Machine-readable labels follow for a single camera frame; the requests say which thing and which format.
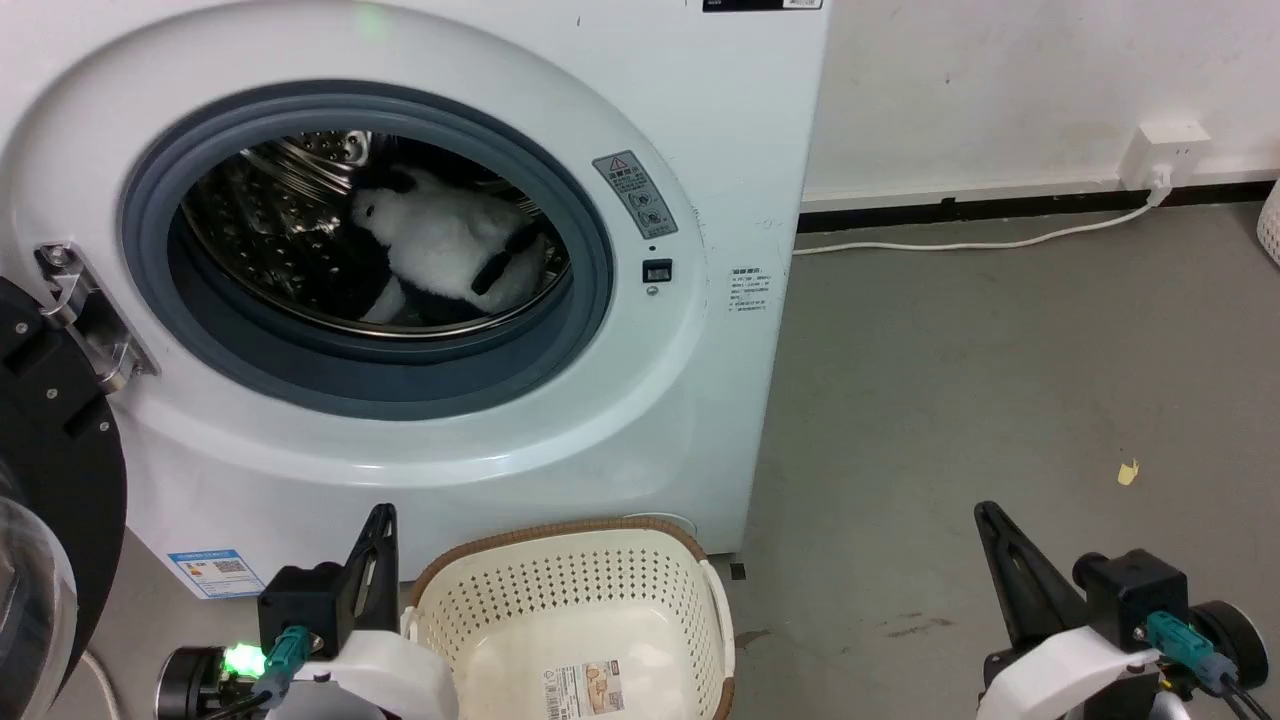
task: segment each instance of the gray floor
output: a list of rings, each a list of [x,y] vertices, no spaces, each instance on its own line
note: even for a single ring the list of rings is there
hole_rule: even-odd
[[[972,717],[982,659],[1007,644],[980,500],[1064,569],[1146,547],[1188,573],[1193,601],[1234,601],[1275,641],[1280,272],[1253,241],[1258,210],[1157,210],[998,254],[797,259],[748,579],[728,584],[733,717]],[[1094,219],[801,243],[993,242]],[[1137,482],[1117,484],[1134,459]],[[195,600],[133,541],[93,646],[142,720],[173,647],[253,633],[252,603]],[[1280,684],[1260,697],[1280,710]],[[106,717],[86,670],[52,716]]]

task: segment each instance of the washing machine door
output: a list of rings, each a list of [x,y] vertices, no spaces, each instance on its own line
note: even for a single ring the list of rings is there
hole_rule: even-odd
[[[40,717],[106,605],[124,456],[70,331],[0,278],[0,717]]]

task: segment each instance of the stainless steel drum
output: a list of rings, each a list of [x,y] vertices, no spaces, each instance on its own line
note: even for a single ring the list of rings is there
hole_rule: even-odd
[[[388,324],[360,318],[387,286],[387,254],[355,225],[343,227],[353,176],[374,161],[421,155],[424,149],[463,165],[453,182],[541,210],[518,188],[460,156],[403,138],[364,131],[284,137],[242,150],[205,174],[186,195],[182,214],[216,266],[252,296],[310,323],[374,337],[431,338],[506,323],[547,297],[568,274],[558,238],[548,243],[547,272],[524,305],[465,323],[425,320],[411,305]]]

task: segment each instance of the door hinge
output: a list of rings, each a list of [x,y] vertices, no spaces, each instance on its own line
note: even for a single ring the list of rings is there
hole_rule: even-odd
[[[70,332],[93,366],[102,392],[116,392],[138,374],[159,374],[82,252],[69,243],[42,245],[36,249],[36,263],[54,296],[54,304],[42,307],[41,315],[50,325]]]

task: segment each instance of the product label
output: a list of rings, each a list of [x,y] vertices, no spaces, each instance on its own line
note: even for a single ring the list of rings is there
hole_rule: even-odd
[[[591,163],[618,196],[645,240],[671,234],[678,228],[667,209],[667,201],[653,184],[649,173],[630,150],[605,155]]]
[[[247,597],[262,592],[262,580],[234,550],[170,552],[169,560],[205,597]]]
[[[577,720],[623,710],[617,660],[584,662],[543,673],[547,720]]]
[[[753,313],[769,306],[773,277],[760,268],[733,268],[728,275],[728,311]]]

